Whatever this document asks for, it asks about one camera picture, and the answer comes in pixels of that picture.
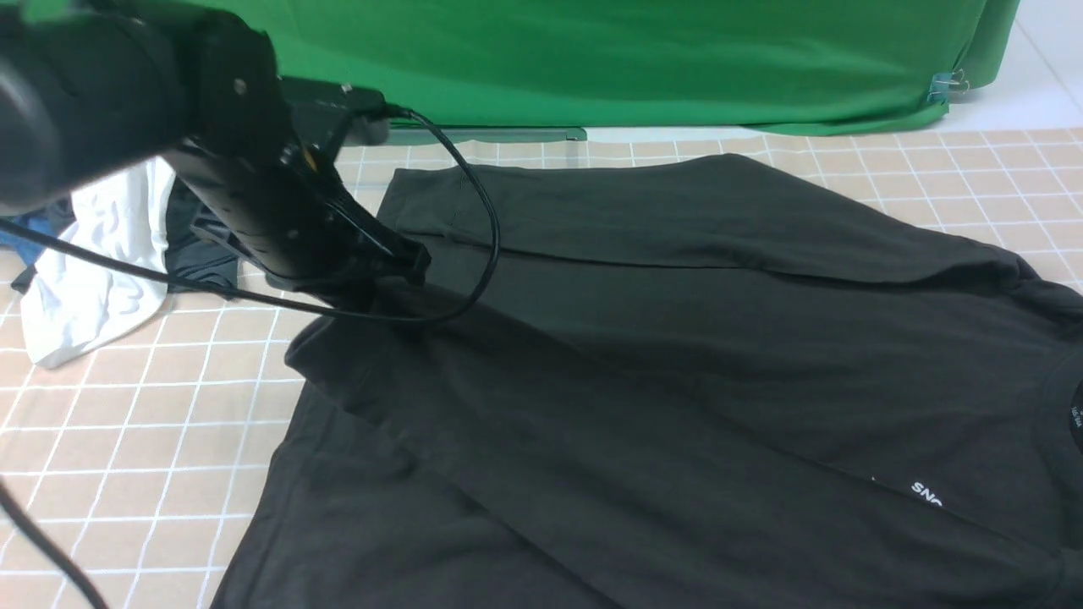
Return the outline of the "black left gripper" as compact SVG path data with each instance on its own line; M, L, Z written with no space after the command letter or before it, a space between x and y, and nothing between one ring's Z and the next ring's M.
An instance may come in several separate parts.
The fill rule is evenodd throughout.
M236 250L283 290L367 293L381 280L425 283L426 247L367 211L319 150L290 145L257 161L183 144L166 159L229 228Z

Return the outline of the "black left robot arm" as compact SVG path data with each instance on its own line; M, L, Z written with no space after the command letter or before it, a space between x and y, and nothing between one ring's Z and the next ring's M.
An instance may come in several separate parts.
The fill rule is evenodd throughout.
M8 5L1 59L4 217L159 159L213 215L194 232L283 289L423 283L428 250L360 211L335 169L345 143L386 141L391 105L283 76L239 16L123 1L28 23Z

